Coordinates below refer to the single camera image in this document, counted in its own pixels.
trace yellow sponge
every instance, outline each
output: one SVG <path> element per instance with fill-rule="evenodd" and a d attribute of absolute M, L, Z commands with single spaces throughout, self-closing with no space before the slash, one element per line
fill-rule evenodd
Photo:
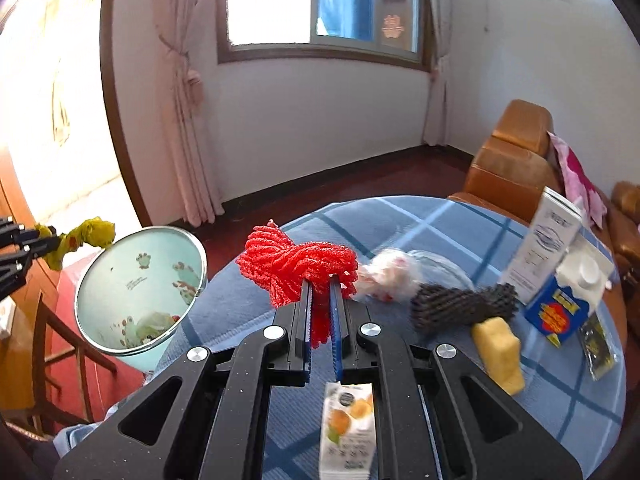
<path fill-rule="evenodd" d="M 520 370 L 520 340 L 513 335 L 507 322 L 492 317 L 471 328 L 471 337 L 478 347 L 487 375 L 509 395 L 524 389 Z"/>

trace window sill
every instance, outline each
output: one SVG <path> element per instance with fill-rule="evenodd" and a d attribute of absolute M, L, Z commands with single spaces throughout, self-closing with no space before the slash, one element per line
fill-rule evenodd
<path fill-rule="evenodd" d="M 421 70 L 422 72 L 430 72 L 429 64 L 424 60 L 415 61 L 368 50 L 347 49 L 306 43 L 269 45 L 264 48 L 256 46 L 248 48 L 236 46 L 229 48 L 224 44 L 224 42 L 219 42 L 218 44 L 218 63 L 232 63 L 254 59 L 288 59 L 296 57 L 365 61 L 411 68 L 414 70 Z"/>

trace red rope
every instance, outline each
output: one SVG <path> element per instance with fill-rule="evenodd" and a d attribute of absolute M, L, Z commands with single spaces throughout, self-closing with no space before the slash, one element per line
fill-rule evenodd
<path fill-rule="evenodd" d="M 357 279 L 358 263 L 350 248 L 328 242 L 296 245 L 273 220 L 254 227 L 236 263 L 244 277 L 269 291 L 271 304 L 276 308 L 300 300 L 303 279 L 312 283 L 314 348 L 327 342 L 329 335 L 329 276 L 340 277 L 344 298 L 356 292 L 353 282 Z"/>

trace trash can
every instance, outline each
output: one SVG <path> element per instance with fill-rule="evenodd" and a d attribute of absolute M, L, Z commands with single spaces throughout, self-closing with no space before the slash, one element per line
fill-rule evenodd
<path fill-rule="evenodd" d="M 206 283 L 207 257 L 194 235 L 147 227 L 118 240 L 84 271 L 76 323 L 100 352 L 151 372 Z"/>

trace round metal bolt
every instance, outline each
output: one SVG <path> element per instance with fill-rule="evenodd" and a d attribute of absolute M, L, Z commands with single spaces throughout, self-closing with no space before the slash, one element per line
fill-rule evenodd
<path fill-rule="evenodd" d="M 365 323 L 363 326 L 360 327 L 360 331 L 364 335 L 368 335 L 369 337 L 375 337 L 382 331 L 382 329 L 380 328 L 380 325 L 377 325 L 375 323 Z"/>
<path fill-rule="evenodd" d="M 207 354 L 208 352 L 206 348 L 203 348 L 202 346 L 195 346 L 187 352 L 187 359 L 197 363 L 198 361 L 206 359 Z"/>
<path fill-rule="evenodd" d="M 458 351 L 456 348 L 448 343 L 444 343 L 444 345 L 438 345 L 436 348 L 436 354 L 438 354 L 443 359 L 451 359 L 455 357 Z"/>
<path fill-rule="evenodd" d="M 267 339 L 280 339 L 282 336 L 284 336 L 284 329 L 281 326 L 271 325 L 262 331 L 262 335 Z"/>

